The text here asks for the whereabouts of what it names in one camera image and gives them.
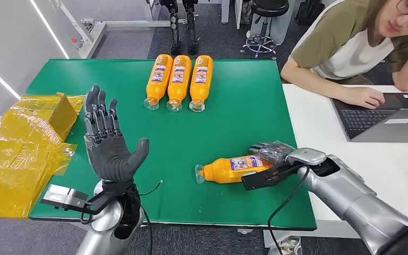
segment t-shirt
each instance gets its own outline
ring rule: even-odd
[[[366,73],[384,58],[392,72],[408,60],[408,35],[374,39],[375,20],[386,0],[337,0],[315,20],[292,51],[301,68],[323,78]]]

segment green tabletop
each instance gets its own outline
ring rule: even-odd
[[[269,215],[297,185],[296,175],[274,187],[246,191],[242,183],[197,184],[193,169],[196,164],[209,164],[218,158],[246,155],[247,148],[257,142],[279,140],[296,146],[276,62],[215,60],[210,96],[201,113],[189,110],[189,97],[177,113],[167,110],[167,95],[158,110],[143,107],[153,63],[131,59],[52,59],[26,93],[60,91],[84,95],[98,84],[107,92],[107,103],[112,97],[118,99],[117,113],[127,147],[133,150],[141,137],[150,142],[149,155],[135,175],[139,192],[146,193],[163,180],[155,192],[141,197],[152,222],[266,226]],[[84,133],[79,117],[66,140],[78,144],[77,150],[66,173],[53,176],[49,184],[74,188],[91,197],[98,179],[88,163]],[[79,213],[38,202],[29,217],[76,221]],[[316,229],[305,188],[299,189],[272,225]]]

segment stool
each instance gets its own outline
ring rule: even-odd
[[[252,12],[259,15],[255,20],[255,24],[259,23],[262,17],[265,17],[262,23],[262,30],[259,35],[250,36],[246,39],[245,44],[240,50],[241,53],[245,52],[245,48],[256,53],[256,58],[259,53],[269,53],[273,52],[273,57],[271,59],[276,59],[276,42],[270,37],[270,33],[267,34],[268,18],[279,17],[284,15],[288,11],[288,0],[253,0],[252,1]]]

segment bottle cap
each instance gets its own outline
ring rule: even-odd
[[[204,102],[199,100],[199,99],[194,99],[190,102],[189,104],[189,108],[190,110],[194,111],[194,112],[202,112],[205,109],[205,105]]]
[[[143,105],[148,110],[157,110],[159,108],[159,101],[154,97],[148,97],[143,101]]]
[[[166,103],[166,108],[173,112],[178,112],[182,109],[182,104],[177,99],[171,99]]]
[[[206,178],[204,177],[203,166],[196,165],[194,167],[194,174],[196,175],[196,183],[201,184],[206,180]]]

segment robotic arm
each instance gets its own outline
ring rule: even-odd
[[[116,99],[107,112],[105,92],[94,86],[84,104],[87,155],[101,179],[94,196],[51,184],[41,203],[82,212],[90,228],[77,255],[123,254],[144,214],[133,176],[148,155],[148,139],[130,153],[120,131]],[[347,221],[374,255],[408,254],[408,217],[376,197],[363,179],[334,155],[310,148],[294,150],[283,143],[261,143],[250,152],[274,163],[269,170],[242,177],[247,190],[272,186],[298,174],[340,219]]]
[[[254,149],[261,157],[274,162],[280,161],[275,155],[278,151],[271,144],[262,144]],[[304,185],[317,195],[340,219],[347,221],[359,234],[371,254],[398,255],[408,254],[408,217],[404,216],[379,198],[365,185],[360,175],[352,171],[334,155],[310,148],[300,148],[285,157],[285,165],[298,166],[297,173],[303,178],[307,166],[310,168]],[[286,178],[280,176],[284,165],[272,168],[264,173],[263,180],[269,180],[265,186],[275,185]],[[259,183],[259,175],[243,177],[247,189]]]
[[[140,139],[136,151],[129,152],[118,124],[116,99],[107,112],[105,96],[95,85],[83,106],[88,160],[101,179],[94,196],[87,201],[85,193],[51,184],[41,200],[56,209],[82,213],[81,223],[90,227],[76,255],[124,254],[145,213],[133,176],[148,156],[149,141]]]

